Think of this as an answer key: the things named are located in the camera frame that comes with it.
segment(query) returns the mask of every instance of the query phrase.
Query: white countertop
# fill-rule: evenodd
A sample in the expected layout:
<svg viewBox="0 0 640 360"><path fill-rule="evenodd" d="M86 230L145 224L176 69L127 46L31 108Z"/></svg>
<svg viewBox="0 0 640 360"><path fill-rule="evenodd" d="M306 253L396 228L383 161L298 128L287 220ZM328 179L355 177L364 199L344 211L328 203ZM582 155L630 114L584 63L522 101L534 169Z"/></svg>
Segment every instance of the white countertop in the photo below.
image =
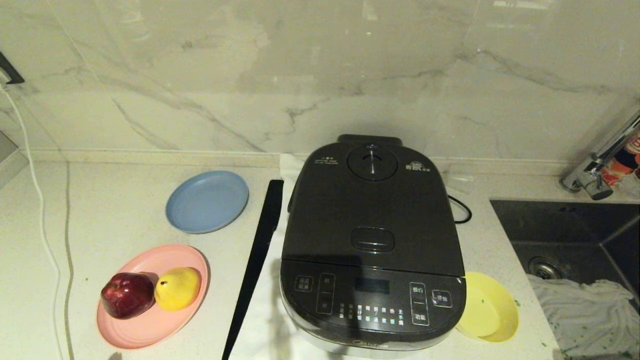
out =
<svg viewBox="0 0 640 360"><path fill-rule="evenodd" d="M245 179L250 189L245 211L235 222L210 234L190 235L174 229L164 217L169 195L191 176L213 169L231 170ZM279 177L278 169L44 162L36 164L36 172L47 200L47 236L61 268L58 330L65 338L62 319L68 301L74 359L107 360L121 352L108 345L96 327L100 290L132 257L166 243L188 244L206 256L211 266L208 294L185 328L156 346L121 352L122 359L219 359L264 195L269 180ZM557 178L550 176L474 175L467 179L471 181L464 184L464 192L458 190L461 182L448 182L449 193L474 212L472 221L458 226L465 269L483 272L505 285L520 303L520 328L512 340L499 344L471 340L454 331L427 349L424 358L560 359L552 331L489 199L590 201L588 196L560 189ZM633 201L615 193L604 202ZM52 359L55 347L49 308L53 278L38 235L38 198L28 168L0 188L0 206L0 288L4 290L0 354L6 359ZM464 216L462 212L455 215ZM65 246L73 273L68 299ZM68 350L63 352L67 357Z"/></svg>

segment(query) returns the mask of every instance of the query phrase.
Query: sink drain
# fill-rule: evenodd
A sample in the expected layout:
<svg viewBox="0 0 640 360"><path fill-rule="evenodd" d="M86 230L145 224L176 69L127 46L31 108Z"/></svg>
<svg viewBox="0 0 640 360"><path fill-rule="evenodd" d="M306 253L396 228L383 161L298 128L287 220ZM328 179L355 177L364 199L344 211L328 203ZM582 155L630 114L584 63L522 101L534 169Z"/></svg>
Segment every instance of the sink drain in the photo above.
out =
<svg viewBox="0 0 640 360"><path fill-rule="evenodd" d="M541 279L565 279L560 266L553 260L538 256L529 262L529 272Z"/></svg>

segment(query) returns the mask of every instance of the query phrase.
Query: red apple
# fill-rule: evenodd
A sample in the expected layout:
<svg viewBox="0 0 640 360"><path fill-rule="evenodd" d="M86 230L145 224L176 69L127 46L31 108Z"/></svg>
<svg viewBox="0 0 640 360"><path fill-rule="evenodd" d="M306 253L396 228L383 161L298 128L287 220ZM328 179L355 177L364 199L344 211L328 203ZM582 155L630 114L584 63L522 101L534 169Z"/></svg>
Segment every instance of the red apple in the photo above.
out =
<svg viewBox="0 0 640 360"><path fill-rule="evenodd" d="M100 301L116 319L130 319L153 306L154 283L146 274L121 272L102 288Z"/></svg>

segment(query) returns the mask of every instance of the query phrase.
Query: blue plate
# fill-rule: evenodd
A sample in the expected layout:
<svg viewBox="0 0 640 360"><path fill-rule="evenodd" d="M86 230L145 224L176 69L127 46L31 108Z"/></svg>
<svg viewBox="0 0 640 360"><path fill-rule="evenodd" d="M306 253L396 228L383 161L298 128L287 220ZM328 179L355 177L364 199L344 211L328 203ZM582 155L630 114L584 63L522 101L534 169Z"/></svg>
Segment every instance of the blue plate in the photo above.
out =
<svg viewBox="0 0 640 360"><path fill-rule="evenodd" d="M239 175L205 172L175 189L166 203L166 218L185 233L210 233L234 221L248 199L249 187Z"/></svg>

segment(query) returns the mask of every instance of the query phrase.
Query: sink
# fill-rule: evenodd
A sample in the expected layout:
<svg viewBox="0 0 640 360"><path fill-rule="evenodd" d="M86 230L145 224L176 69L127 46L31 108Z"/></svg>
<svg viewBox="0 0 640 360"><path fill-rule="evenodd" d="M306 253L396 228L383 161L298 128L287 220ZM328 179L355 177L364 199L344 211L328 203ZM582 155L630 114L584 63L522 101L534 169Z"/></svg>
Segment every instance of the sink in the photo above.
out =
<svg viewBox="0 0 640 360"><path fill-rule="evenodd" d="M640 206L491 200L522 268L544 279L607 279L638 299Z"/></svg>

